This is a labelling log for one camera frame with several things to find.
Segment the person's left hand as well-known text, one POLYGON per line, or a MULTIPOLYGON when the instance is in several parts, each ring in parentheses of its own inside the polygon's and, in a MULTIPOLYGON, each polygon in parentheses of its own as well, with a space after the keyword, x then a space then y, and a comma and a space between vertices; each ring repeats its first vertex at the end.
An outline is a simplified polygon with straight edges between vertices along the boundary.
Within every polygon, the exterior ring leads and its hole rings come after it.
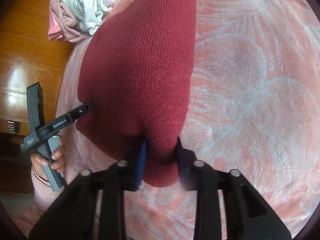
MULTIPOLYGON (((66 146, 64 145, 63 137, 60 137, 59 147, 52 153, 53 162, 51 164, 51 168, 59 173, 64 172, 67 166, 67 157, 65 155, 65 151, 66 146)), ((32 153, 30 159, 34 173, 38 177, 47 180, 42 167, 48 165, 48 160, 38 153, 32 153)))

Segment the left forearm pink sleeve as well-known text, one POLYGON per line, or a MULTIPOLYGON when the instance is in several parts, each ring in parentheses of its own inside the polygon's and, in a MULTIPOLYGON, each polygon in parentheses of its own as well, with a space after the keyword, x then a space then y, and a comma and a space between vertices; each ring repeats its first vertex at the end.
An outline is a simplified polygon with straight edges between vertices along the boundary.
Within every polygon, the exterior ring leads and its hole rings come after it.
POLYGON ((18 216, 12 217, 14 223, 27 238, 29 238, 29 233, 37 221, 65 188, 63 186, 58 191, 53 191, 49 182, 38 176, 33 168, 31 169, 31 179, 34 186, 34 201, 18 216))

